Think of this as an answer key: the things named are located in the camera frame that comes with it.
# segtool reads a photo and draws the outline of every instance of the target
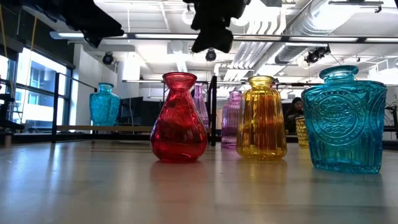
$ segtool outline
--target person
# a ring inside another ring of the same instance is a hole
[[[303,116],[303,102],[300,97],[296,97],[292,101],[291,107],[285,114],[285,129],[290,133],[296,132],[296,118]]]

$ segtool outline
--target glass vase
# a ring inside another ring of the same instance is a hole
[[[163,75],[169,95],[150,134],[152,151],[163,162],[196,161],[207,147],[207,133],[189,89],[197,77],[190,73]]]
[[[238,133],[239,110],[242,102],[242,93],[232,91],[229,101],[223,107],[223,122],[221,128],[221,147],[236,149],[236,134]]]
[[[307,127],[305,126],[304,117],[296,118],[296,131],[297,131],[297,138],[298,144],[302,148],[309,147],[308,145],[308,134],[307,134]]]
[[[206,103],[203,99],[203,90],[202,90],[202,83],[195,84],[195,94],[193,96],[193,102],[195,107],[197,108],[199,117],[203,122],[203,125],[207,128],[209,126],[209,116],[207,113]]]
[[[99,83],[99,91],[90,94],[90,115],[94,126],[114,126],[119,114],[120,97],[112,93],[113,85]]]
[[[356,66],[323,70],[325,84],[302,93],[311,160],[320,169],[378,173],[387,88],[354,81]]]
[[[245,158],[280,159],[286,155],[282,102],[271,89],[272,77],[249,78],[251,90],[243,93],[236,150]]]

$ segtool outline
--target red glass vase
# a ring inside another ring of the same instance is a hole
[[[170,72],[163,80],[170,91],[150,134],[152,151],[163,162],[193,162],[207,147],[207,132],[189,92],[197,77]]]

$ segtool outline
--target yellow glass cup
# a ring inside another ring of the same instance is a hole
[[[296,118],[296,131],[299,146],[308,148],[308,134],[307,127],[305,126],[304,117]]]

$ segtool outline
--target spotlight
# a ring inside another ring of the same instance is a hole
[[[208,62],[214,62],[217,58],[216,52],[214,49],[209,49],[206,54],[206,61]]]
[[[329,46],[327,46],[327,47],[317,47],[315,50],[309,51],[308,55],[305,57],[304,60],[308,64],[316,63],[321,58],[323,58],[326,54],[329,54],[329,53],[331,53]]]
[[[102,58],[102,62],[105,65],[112,65],[113,63],[113,56],[112,56],[112,52],[106,52],[105,56]]]

